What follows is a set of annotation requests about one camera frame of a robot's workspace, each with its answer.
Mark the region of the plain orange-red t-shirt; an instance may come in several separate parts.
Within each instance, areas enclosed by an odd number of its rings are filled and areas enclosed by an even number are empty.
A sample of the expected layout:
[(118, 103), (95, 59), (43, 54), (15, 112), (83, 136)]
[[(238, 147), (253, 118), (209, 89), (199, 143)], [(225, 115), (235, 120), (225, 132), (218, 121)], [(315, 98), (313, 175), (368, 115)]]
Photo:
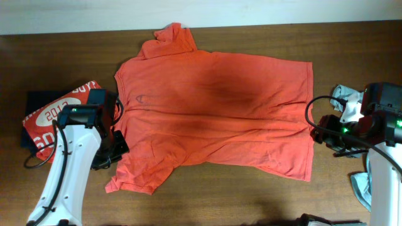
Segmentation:
[(310, 181), (313, 65), (199, 50), (188, 28), (156, 31), (115, 74), (129, 151), (106, 192), (152, 194), (180, 166), (250, 166)]

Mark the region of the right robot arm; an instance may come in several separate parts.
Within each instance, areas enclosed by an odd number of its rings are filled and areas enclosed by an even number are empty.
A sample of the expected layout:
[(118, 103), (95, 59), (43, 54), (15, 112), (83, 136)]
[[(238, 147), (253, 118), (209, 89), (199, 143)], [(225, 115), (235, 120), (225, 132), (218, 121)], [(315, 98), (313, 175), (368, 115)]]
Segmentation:
[(370, 225), (401, 225), (401, 86), (370, 83), (362, 91), (338, 85), (328, 97), (341, 116), (313, 122), (312, 139), (334, 156), (366, 155), (366, 172), (351, 176), (370, 211)]

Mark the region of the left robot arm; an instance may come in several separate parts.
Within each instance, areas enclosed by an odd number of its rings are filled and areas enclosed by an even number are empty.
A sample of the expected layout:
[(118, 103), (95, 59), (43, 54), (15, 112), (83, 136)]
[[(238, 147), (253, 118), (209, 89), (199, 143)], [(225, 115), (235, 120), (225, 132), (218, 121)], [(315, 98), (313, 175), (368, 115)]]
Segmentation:
[(68, 104), (52, 122), (53, 163), (28, 225), (81, 225), (85, 188), (91, 170), (108, 169), (129, 151), (115, 111), (117, 94), (92, 89), (86, 104)]

